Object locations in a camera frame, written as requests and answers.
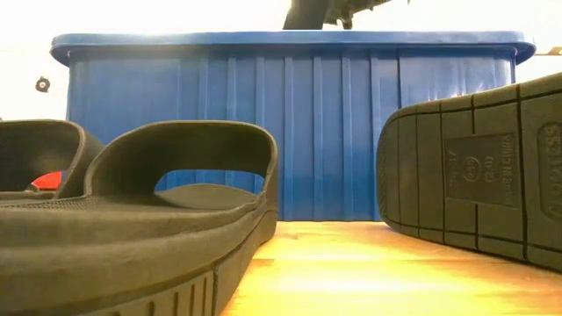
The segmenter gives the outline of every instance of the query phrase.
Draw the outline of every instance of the blue plastic storage bin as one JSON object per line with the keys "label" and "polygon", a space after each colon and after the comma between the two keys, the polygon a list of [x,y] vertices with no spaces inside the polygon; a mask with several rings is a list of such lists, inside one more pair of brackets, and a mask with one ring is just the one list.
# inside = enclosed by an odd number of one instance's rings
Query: blue plastic storage bin
{"label": "blue plastic storage bin", "polygon": [[[375,153],[403,106],[512,83],[533,45],[519,32],[70,34],[52,55],[70,68],[68,119],[104,142],[149,122],[232,119],[279,146],[281,218],[378,220]],[[237,172],[176,171],[157,189],[226,183]]]}

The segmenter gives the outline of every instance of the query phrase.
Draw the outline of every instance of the wooden surface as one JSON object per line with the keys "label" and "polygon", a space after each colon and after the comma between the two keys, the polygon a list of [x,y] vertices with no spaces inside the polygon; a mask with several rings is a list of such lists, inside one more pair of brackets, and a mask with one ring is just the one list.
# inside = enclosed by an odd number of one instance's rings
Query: wooden surface
{"label": "wooden surface", "polygon": [[279,222],[225,316],[562,315],[562,275],[382,223]]}

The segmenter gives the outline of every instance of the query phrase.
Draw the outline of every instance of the floor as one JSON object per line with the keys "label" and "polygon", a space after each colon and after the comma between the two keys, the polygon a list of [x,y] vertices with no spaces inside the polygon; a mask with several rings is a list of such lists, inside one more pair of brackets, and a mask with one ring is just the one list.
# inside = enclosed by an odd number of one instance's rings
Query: floor
{"label": "floor", "polygon": [[224,316],[562,315],[562,275],[372,222],[279,222]]}

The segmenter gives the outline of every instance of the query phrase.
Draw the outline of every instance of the ribbed bin side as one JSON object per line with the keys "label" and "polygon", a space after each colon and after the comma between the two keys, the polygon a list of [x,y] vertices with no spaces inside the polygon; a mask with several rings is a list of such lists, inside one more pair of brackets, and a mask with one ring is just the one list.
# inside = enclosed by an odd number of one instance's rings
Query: ribbed bin side
{"label": "ribbed bin side", "polygon": [[[379,220],[375,153],[399,107],[512,82],[513,53],[341,49],[327,53],[74,58],[68,118],[104,142],[149,122],[231,119],[265,127],[279,147],[281,219]],[[240,172],[176,171],[157,189],[224,183]]]}

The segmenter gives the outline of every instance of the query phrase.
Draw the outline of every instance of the red object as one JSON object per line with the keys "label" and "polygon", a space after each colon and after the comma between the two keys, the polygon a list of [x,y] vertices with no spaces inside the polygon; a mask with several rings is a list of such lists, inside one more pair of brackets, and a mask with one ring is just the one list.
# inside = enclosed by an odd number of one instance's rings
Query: red object
{"label": "red object", "polygon": [[40,190],[56,190],[62,181],[62,172],[57,171],[40,176],[33,184]]}

